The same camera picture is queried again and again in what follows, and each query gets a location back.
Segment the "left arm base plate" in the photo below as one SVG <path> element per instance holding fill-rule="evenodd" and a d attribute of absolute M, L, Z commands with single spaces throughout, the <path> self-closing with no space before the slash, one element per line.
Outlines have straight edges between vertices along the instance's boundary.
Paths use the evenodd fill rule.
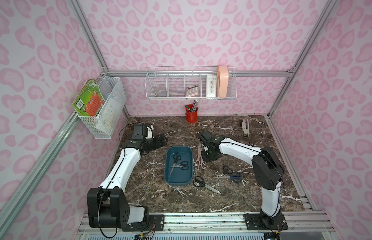
<path fill-rule="evenodd" d="M 149 219 L 140 223 L 131 223 L 123 228 L 124 232 L 149 232 L 152 228 L 155 228 L 156 232 L 162 232 L 164 230 L 165 215 L 150 215 Z"/>

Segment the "small pink calculator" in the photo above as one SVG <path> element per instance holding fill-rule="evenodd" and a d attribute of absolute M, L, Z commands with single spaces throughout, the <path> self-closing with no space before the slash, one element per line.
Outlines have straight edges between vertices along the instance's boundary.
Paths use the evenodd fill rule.
<path fill-rule="evenodd" d="M 199 97 L 199 96 L 200 96 L 199 85 L 186 88 L 186 92 L 185 92 L 186 98 L 193 98 L 193 97 Z"/>

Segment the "pink scissors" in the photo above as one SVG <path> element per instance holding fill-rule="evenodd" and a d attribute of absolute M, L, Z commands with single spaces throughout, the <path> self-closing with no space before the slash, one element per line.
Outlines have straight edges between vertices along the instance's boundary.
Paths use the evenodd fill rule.
<path fill-rule="evenodd" d="M 203 158 L 202 158 L 202 150 L 204 149 L 202 143 L 199 143 L 198 146 L 197 146 L 197 158 L 194 162 L 194 170 L 195 171 L 198 171 L 200 169 L 206 169 L 206 163 L 204 162 Z"/>

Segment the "green red booklet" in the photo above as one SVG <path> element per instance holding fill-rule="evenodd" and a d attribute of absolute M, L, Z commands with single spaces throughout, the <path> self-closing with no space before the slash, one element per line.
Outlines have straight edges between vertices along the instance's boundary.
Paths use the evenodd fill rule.
<path fill-rule="evenodd" d="M 105 104 L 105 99 L 95 79 L 88 80 L 72 103 L 83 117 L 96 117 Z"/>

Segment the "pens in cup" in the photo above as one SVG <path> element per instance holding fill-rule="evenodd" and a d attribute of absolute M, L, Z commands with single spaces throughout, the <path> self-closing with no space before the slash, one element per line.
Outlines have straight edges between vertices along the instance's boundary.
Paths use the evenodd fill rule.
<path fill-rule="evenodd" d="M 185 108 L 189 113 L 194 113 L 197 111 L 198 104 L 199 104 L 199 99 L 196 99 L 193 101 L 193 104 L 186 105 Z"/>

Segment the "white card pack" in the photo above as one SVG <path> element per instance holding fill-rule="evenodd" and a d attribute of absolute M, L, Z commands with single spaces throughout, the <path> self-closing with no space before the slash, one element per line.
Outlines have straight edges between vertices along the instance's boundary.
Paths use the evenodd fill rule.
<path fill-rule="evenodd" d="M 206 91 L 207 98 L 215 98 L 217 93 L 217 75 L 206 76 Z"/>

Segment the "white paper sheet in basket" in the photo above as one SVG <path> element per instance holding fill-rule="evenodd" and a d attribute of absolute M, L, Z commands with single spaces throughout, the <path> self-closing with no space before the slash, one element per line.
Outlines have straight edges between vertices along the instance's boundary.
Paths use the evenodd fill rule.
<path fill-rule="evenodd" d="M 98 115 L 98 123 L 95 128 L 110 136 L 114 133 L 117 122 L 122 114 L 123 106 L 109 97 Z"/>

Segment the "small grey handled scissors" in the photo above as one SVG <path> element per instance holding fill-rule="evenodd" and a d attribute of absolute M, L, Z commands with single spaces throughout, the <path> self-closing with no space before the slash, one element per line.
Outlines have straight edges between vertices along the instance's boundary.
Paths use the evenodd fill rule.
<path fill-rule="evenodd" d="M 182 161 L 181 155 L 179 155 L 178 153 L 175 153 L 173 158 L 174 158 L 174 163 L 173 163 L 169 176 L 172 175 L 175 168 L 180 168 L 181 170 L 189 169 L 188 161 Z"/>

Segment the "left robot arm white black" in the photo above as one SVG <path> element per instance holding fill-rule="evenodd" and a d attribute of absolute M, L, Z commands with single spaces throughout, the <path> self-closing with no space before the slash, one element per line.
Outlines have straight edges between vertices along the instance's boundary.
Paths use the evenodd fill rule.
<path fill-rule="evenodd" d="M 123 144 L 120 158 L 106 179 L 87 193 L 89 225 L 92 228 L 123 229 L 129 224 L 149 223 L 149 210 L 131 207 L 125 196 L 128 180 L 143 155 L 166 146 L 163 134 L 139 137 Z"/>

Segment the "red pen cup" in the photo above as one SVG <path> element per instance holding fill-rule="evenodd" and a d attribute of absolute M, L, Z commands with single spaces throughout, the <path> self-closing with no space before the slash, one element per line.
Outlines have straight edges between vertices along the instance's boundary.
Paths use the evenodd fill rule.
<path fill-rule="evenodd" d="M 185 106 L 185 109 L 186 109 L 186 121 L 188 123 L 196 123 L 198 121 L 198 109 L 195 110 L 195 112 L 192 112 L 192 104 L 190 105 L 186 105 Z"/>

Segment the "pink box on shelf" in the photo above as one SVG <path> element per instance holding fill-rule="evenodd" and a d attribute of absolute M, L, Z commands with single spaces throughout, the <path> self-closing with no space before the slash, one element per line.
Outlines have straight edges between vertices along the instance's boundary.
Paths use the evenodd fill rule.
<path fill-rule="evenodd" d="M 219 90 L 218 96 L 220 98 L 226 98 L 228 89 L 229 73 L 227 66 L 218 66 L 217 71 Z"/>

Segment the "black handled silver scissors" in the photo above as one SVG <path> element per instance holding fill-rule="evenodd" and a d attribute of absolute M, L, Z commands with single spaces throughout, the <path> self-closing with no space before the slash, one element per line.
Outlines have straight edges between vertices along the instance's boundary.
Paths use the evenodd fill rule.
<path fill-rule="evenodd" d="M 193 179 L 193 181 L 192 181 L 192 183 L 197 188 L 204 187 L 204 188 L 207 188 L 207 189 L 209 189 L 210 191 L 212 191 L 214 193 L 217 193 L 217 194 L 221 195 L 221 192 L 220 191 L 218 191 L 217 189 L 215 189 L 215 188 L 211 187 L 210 185 L 208 185 L 204 181 L 203 177 L 201 177 L 201 176 L 195 176 L 194 179 Z"/>

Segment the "teal plastic storage box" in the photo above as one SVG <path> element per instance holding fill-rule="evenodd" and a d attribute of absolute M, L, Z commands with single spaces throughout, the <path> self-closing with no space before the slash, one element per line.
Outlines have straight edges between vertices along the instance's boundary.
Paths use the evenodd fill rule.
<path fill-rule="evenodd" d="M 165 181 L 172 186 L 186 186 L 193 177 L 192 149 L 187 146 L 169 148 L 166 156 Z"/>

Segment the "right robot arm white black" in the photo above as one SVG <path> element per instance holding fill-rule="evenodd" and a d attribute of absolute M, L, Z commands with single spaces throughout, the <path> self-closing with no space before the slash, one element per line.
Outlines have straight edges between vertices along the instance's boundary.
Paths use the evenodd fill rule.
<path fill-rule="evenodd" d="M 283 185 L 284 167 L 271 147 L 252 147 L 228 137 L 213 137 L 206 132 L 198 137 L 202 143 L 202 159 L 218 160 L 222 155 L 240 159 L 253 167 L 254 176 L 262 189 L 261 214 L 275 218 L 280 214 L 280 189 Z"/>

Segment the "blue handled scissors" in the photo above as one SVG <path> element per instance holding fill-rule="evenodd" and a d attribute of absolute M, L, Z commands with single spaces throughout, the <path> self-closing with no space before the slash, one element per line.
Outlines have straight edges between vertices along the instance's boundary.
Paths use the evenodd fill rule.
<path fill-rule="evenodd" d="M 242 175 L 240 172 L 233 171 L 228 165 L 223 165 L 222 174 L 216 179 L 230 179 L 232 182 L 239 184 L 242 182 Z"/>

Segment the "beige thread snips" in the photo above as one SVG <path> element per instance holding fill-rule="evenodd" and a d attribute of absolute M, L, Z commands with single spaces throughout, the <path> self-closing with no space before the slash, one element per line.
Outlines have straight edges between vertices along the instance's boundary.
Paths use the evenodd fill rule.
<path fill-rule="evenodd" d="M 249 120 L 240 120 L 240 126 L 242 128 L 244 136 L 249 137 L 250 135 Z"/>

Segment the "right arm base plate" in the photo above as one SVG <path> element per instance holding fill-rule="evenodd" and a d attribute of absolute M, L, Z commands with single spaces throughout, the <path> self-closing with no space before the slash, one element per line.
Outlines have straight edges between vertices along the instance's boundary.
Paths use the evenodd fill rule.
<path fill-rule="evenodd" d="M 284 231 L 288 230 L 287 221 L 281 212 L 278 212 L 275 217 L 270 217 L 264 213 L 259 214 L 244 214 L 246 228 L 249 231 L 255 230 L 271 230 Z"/>

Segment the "clear tape roll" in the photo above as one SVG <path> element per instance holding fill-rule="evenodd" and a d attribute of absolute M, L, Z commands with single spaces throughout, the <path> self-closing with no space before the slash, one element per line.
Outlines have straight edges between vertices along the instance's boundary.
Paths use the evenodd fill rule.
<path fill-rule="evenodd" d="M 155 91 L 155 97 L 157 97 L 157 98 L 167 97 L 167 88 L 166 87 L 158 87 L 158 89 Z"/>

